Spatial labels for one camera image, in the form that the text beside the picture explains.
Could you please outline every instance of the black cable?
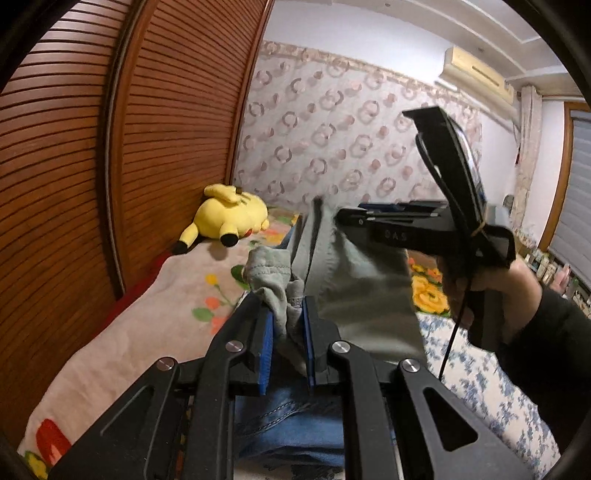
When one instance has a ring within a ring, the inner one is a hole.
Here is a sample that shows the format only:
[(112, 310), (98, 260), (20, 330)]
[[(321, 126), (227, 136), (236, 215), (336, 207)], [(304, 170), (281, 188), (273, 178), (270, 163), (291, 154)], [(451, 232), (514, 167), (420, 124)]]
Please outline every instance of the black cable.
[(458, 204), (456, 198), (453, 196), (453, 193), (450, 190), (450, 188), (443, 181), (441, 175), (439, 175), (439, 172), (435, 168), (435, 164), (431, 160), (431, 157), (429, 156), (429, 153), (427, 152), (427, 149), (425, 148), (425, 145), (423, 143), (423, 138), (420, 133), (416, 137), (416, 144), (417, 144), (418, 152), (421, 155), (421, 157), (423, 158), (425, 165), (427, 166), (427, 170), (433, 176), (437, 185), (439, 185), (439, 188), (441, 188), (443, 194), (447, 198), (447, 201), (451, 205), (454, 206), (454, 209), (455, 209), (457, 215), (459, 215), (458, 220), (460, 220), (460, 222), (459, 222), (460, 225), (456, 225), (456, 226), (458, 226), (459, 229), (462, 231), (462, 233), (464, 234), (465, 240), (466, 240), (467, 254), (465, 256), (465, 266), (467, 267), (468, 283), (466, 286), (466, 290), (464, 292), (464, 298), (462, 300), (462, 305), (460, 306), (460, 312), (458, 313), (458, 316), (456, 319), (456, 324), (453, 326), (452, 336), (450, 337), (449, 343), (447, 344), (447, 350), (446, 350), (445, 355), (443, 357), (443, 362), (441, 363), (441, 369), (439, 370), (439, 381), (441, 381), (441, 379), (443, 378), (443, 371), (445, 370), (447, 360), (449, 359), (449, 355), (452, 352), (453, 341), (455, 340), (456, 335), (457, 335), (457, 330), (460, 327), (460, 321), (462, 319), (462, 316), (464, 315), (464, 310), (466, 310), (466, 305), (468, 302), (468, 292), (470, 292), (470, 289), (472, 288), (473, 257), (472, 257), (472, 253), (469, 250), (469, 238), (470, 238), (471, 232), (468, 229), (466, 217), (465, 217), (464, 213), (462, 212), (460, 205)]
[(466, 286), (466, 290), (464, 291), (464, 298), (462, 299), (462, 305), (460, 306), (460, 312), (457, 314), (456, 324), (453, 326), (452, 336), (449, 339), (449, 343), (447, 344), (447, 349), (445, 355), (443, 356), (443, 362), (441, 363), (441, 368), (439, 370), (439, 381), (443, 378), (443, 371), (445, 370), (445, 366), (447, 364), (447, 360), (449, 359), (449, 354), (452, 352), (452, 345), (453, 341), (456, 339), (457, 330), (460, 327), (460, 321), (464, 315), (464, 310), (466, 310), (466, 305), (468, 303), (468, 292), (472, 288), (472, 275), (468, 277), (468, 284)]

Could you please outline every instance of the air conditioner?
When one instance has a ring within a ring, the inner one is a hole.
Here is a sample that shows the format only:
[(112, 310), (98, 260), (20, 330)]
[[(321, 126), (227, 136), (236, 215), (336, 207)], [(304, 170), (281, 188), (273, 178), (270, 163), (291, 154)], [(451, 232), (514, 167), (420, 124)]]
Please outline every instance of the air conditioner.
[(448, 48), (440, 77), (486, 105), (499, 116), (519, 124), (513, 87), (486, 63), (458, 47)]

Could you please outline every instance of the gray fabric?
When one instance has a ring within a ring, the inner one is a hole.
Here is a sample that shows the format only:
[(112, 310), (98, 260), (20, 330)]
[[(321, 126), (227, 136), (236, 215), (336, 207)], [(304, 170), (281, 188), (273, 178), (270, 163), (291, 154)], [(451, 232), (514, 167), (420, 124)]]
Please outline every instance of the gray fabric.
[(386, 361), (425, 362), (405, 252), (354, 243), (336, 227), (335, 213), (316, 198), (286, 251), (257, 247), (249, 255), (245, 278), (275, 314), (278, 350), (304, 371), (301, 300), (312, 295), (319, 315), (333, 321), (344, 340)]

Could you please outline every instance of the wallpaper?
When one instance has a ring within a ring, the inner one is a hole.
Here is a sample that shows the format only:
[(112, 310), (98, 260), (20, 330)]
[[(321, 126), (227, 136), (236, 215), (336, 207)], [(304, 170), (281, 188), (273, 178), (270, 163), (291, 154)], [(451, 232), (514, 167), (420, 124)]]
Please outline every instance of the wallpaper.
[(447, 89), (332, 53), (264, 41), (241, 131), (234, 184), (267, 203), (306, 211), (438, 199), (407, 109), (439, 105), (481, 156), (479, 111)]

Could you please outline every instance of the screw head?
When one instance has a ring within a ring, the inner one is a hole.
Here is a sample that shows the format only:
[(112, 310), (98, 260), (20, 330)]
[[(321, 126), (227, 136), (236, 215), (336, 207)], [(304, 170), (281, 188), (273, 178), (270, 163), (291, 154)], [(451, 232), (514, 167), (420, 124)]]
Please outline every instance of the screw head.
[(347, 353), (351, 350), (351, 346), (344, 340), (339, 340), (332, 344), (332, 349), (335, 353)]
[(156, 368), (161, 372), (167, 372), (174, 367), (175, 360), (170, 356), (164, 356), (156, 362)]
[(402, 368), (409, 373), (415, 374), (421, 369), (421, 364), (414, 358), (407, 358), (406, 360), (402, 360)]
[(230, 340), (226, 344), (226, 350), (230, 353), (242, 352), (244, 344), (240, 340)]

